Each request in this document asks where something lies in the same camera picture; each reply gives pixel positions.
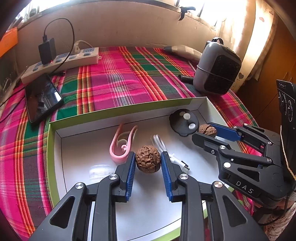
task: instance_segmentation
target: black smartphone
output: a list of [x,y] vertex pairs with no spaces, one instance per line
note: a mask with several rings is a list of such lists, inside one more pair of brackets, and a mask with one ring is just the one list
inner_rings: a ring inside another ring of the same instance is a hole
[[63,98],[48,74],[43,74],[25,87],[27,112],[32,124],[38,124],[63,105]]

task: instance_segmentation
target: yellow cord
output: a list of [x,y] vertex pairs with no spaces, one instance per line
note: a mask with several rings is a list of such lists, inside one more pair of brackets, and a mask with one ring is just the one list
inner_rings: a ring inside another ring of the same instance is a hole
[[282,147],[283,147],[283,152],[284,152],[284,156],[285,156],[285,159],[286,159],[288,170],[291,173],[291,175],[293,176],[294,180],[296,180],[296,176],[294,175],[292,170],[289,168],[289,164],[288,164],[287,156],[286,156],[286,153],[285,153],[284,142],[283,142],[283,137],[282,136],[281,136],[281,144],[282,144]]

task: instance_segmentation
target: blue gripper pad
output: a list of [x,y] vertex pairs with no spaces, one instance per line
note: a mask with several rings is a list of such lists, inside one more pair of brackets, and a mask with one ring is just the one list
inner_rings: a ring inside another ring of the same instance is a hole
[[218,137],[221,137],[230,141],[240,141],[241,139],[237,131],[232,128],[215,125],[214,123],[210,123],[210,125],[216,128]]
[[131,164],[130,164],[130,168],[128,170],[128,176],[127,176],[127,179],[126,179],[126,194],[125,194],[125,197],[126,197],[126,201],[129,200],[129,198],[131,197],[131,190],[133,188],[133,179],[135,177],[135,170],[136,170],[136,158],[135,158],[135,153],[133,154],[133,157],[132,157],[132,161],[131,161]]
[[165,161],[164,154],[161,154],[161,170],[163,172],[163,181],[165,183],[165,191],[167,194],[167,197],[170,201],[172,201],[173,193],[172,193],[172,181],[170,178],[170,174],[168,171],[168,166]]

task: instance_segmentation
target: black disc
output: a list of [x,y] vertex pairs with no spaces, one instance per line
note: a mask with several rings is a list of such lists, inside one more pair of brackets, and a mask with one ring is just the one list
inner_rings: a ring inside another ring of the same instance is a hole
[[182,137],[193,134],[200,126],[196,115],[188,109],[176,110],[169,120],[171,128]]

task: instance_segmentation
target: black clamp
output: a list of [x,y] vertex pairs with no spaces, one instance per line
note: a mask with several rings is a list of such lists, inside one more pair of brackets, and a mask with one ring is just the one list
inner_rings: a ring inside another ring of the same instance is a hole
[[167,196],[182,202],[180,241],[205,240],[202,200],[206,200],[212,241],[267,241],[268,237],[233,194],[220,182],[201,183],[161,154]]
[[188,12],[188,10],[196,10],[195,7],[180,7],[181,8],[181,17],[179,19],[179,21],[183,20],[183,18],[185,17],[185,13]]
[[201,133],[193,134],[195,145],[216,156],[221,181],[267,208],[275,207],[287,196],[294,182],[284,179],[277,133],[247,124],[233,128],[209,124],[217,129],[217,136],[241,141],[262,154],[234,151],[228,143]]
[[99,183],[86,186],[77,183],[35,230],[29,241],[87,240],[91,204],[95,203],[92,240],[116,241],[115,203],[127,202],[135,174],[135,153],[115,174]]

